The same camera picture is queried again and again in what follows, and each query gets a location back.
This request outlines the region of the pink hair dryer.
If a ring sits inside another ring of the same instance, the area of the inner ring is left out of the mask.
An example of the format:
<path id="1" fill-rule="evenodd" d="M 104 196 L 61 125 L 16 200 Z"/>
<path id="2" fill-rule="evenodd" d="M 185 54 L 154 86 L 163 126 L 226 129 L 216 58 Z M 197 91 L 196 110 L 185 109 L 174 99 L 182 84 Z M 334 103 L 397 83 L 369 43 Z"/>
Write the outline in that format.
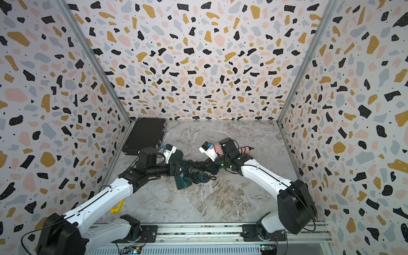
<path id="1" fill-rule="evenodd" d="M 254 149 L 253 147 L 249 147 L 249 146 L 247 146 L 247 147 L 241 147 L 241 148 L 239 148 L 239 152 L 240 152 L 240 154 L 244 154 L 244 153 L 247 153 L 247 152 L 249 152 L 249 151 L 251 151 L 251 150 L 253 150 L 253 149 Z M 215 145 L 215 152 L 216 152 L 219 156 L 224 155 L 224 151 L 223 151 L 223 149 L 222 149 L 222 146 L 219 145 L 219 144 Z"/>

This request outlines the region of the dark green hair dryer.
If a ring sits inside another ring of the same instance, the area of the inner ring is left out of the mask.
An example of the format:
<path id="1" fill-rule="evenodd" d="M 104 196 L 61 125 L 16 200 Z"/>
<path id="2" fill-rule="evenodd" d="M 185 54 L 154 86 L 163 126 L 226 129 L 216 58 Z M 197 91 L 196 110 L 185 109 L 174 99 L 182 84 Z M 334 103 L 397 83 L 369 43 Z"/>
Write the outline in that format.
<path id="1" fill-rule="evenodd" d="M 181 161 L 183 159 L 183 152 L 177 149 L 172 155 L 170 156 L 169 162 L 176 162 Z"/>
<path id="2" fill-rule="evenodd" d="M 190 172 L 187 169 L 183 170 L 179 176 L 174 176 L 176 188 L 178 190 L 186 189 L 193 184 L 207 183 L 211 180 L 211 176 L 204 172 L 193 171 Z"/>

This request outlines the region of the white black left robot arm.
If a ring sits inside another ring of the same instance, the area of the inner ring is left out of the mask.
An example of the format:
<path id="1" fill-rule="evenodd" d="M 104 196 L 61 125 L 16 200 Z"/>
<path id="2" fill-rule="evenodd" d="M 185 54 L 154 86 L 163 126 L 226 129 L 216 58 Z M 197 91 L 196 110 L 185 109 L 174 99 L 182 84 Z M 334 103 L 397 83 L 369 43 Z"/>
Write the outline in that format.
<path id="1" fill-rule="evenodd" d="M 145 235 L 140 221 L 130 215 L 100 227 L 92 225 L 108 210 L 162 176 L 181 174 L 183 152 L 144 148 L 118 178 L 84 204 L 62 215 L 53 213 L 43 225 L 36 254 L 86 255 L 114 241 L 139 242 Z"/>

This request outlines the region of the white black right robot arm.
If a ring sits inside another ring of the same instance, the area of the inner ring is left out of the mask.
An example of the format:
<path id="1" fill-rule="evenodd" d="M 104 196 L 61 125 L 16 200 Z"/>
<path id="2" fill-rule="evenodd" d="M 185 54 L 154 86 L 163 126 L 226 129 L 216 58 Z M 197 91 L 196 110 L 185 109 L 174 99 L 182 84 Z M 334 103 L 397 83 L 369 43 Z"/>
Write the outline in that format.
<path id="1" fill-rule="evenodd" d="M 316 206 L 307 185 L 300 179 L 291 181 L 281 177 L 255 160 L 249 152 L 252 147 L 239 147 L 232 138 L 218 144 L 204 142 L 199 150 L 209 159 L 209 170 L 230 170 L 257 183 L 277 201 L 277 212 L 269 212 L 256 223 L 258 238 L 268 241 L 278 238 L 278 232 L 298 234 L 315 221 Z"/>

